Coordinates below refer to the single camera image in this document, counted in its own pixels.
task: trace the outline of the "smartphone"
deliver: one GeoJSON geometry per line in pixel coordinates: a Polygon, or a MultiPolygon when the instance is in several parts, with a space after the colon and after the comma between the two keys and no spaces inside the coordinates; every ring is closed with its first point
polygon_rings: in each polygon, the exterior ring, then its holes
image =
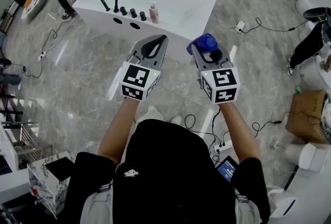
{"type": "Polygon", "coordinates": [[[238,164],[230,156],[226,157],[219,166],[216,167],[217,171],[224,177],[228,182],[238,168],[238,164]]]}

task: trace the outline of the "phone screen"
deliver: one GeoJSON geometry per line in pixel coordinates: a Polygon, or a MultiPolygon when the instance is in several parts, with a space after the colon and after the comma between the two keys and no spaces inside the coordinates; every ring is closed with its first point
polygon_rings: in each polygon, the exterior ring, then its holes
{"type": "Polygon", "coordinates": [[[230,182],[232,175],[236,169],[234,166],[226,160],[224,163],[222,163],[218,168],[217,171],[227,180],[230,182]]]}

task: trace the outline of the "black t-shirt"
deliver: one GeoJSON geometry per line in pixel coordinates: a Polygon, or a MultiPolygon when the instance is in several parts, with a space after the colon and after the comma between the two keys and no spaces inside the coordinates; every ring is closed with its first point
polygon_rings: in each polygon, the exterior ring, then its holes
{"type": "Polygon", "coordinates": [[[78,153],[65,211],[79,223],[85,199],[112,179],[113,221],[118,223],[236,223],[235,187],[259,208],[270,208],[258,159],[244,160],[228,183],[215,169],[204,141],[189,130],[158,120],[141,122],[116,170],[105,157],[78,153]],[[132,177],[125,173],[134,170],[132,177]]]}

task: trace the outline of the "soap bottle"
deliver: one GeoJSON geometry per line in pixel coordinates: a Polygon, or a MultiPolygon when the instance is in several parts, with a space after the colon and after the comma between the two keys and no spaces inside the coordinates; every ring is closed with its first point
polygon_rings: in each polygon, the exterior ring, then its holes
{"type": "Polygon", "coordinates": [[[159,22],[159,10],[155,6],[155,2],[151,2],[151,6],[149,8],[149,16],[153,23],[159,22]]]}

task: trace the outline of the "electrical outlet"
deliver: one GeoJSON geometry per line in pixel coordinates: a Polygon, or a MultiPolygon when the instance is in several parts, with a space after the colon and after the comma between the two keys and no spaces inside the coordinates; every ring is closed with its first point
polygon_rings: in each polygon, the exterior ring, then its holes
{"type": "Polygon", "coordinates": [[[228,140],[228,141],[225,141],[225,146],[221,145],[221,147],[219,145],[215,145],[214,146],[214,151],[217,153],[217,150],[219,152],[221,151],[225,151],[227,150],[228,148],[231,148],[233,146],[232,144],[232,141],[231,140],[228,140]]]}
{"type": "Polygon", "coordinates": [[[244,28],[244,26],[245,26],[245,23],[244,23],[242,20],[240,20],[240,21],[238,22],[238,24],[237,24],[235,30],[236,30],[238,33],[240,33],[239,30],[242,30],[242,29],[244,28]]]}
{"type": "Polygon", "coordinates": [[[46,52],[45,51],[42,51],[41,55],[38,57],[38,61],[40,61],[45,56],[46,56],[46,52]]]}

